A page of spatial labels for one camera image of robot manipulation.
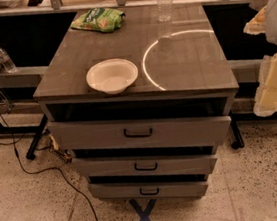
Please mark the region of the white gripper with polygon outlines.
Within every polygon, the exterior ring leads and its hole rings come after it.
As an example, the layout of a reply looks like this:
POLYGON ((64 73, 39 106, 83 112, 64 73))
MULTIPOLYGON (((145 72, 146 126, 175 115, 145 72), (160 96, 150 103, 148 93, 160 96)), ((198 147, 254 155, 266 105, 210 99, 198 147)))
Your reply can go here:
MULTIPOLYGON (((269 43, 277 45, 277 7, 264 6, 243 30, 246 34, 265 34, 269 43)), ((253 112, 259 117, 269 117, 277 112, 277 52, 263 58, 258 79, 253 112)))

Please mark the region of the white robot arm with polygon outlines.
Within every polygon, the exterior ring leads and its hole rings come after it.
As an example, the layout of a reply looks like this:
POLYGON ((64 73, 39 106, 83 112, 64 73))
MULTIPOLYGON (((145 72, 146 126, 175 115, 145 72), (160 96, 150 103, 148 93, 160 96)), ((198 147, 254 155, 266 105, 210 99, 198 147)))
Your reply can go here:
MULTIPOLYGON (((277 45, 277 0, 269 0, 243 30, 246 34, 265 34, 269 43, 277 45)), ((266 55, 259 70, 253 112, 259 117, 270 117, 277 112, 277 52, 274 56, 266 55)))

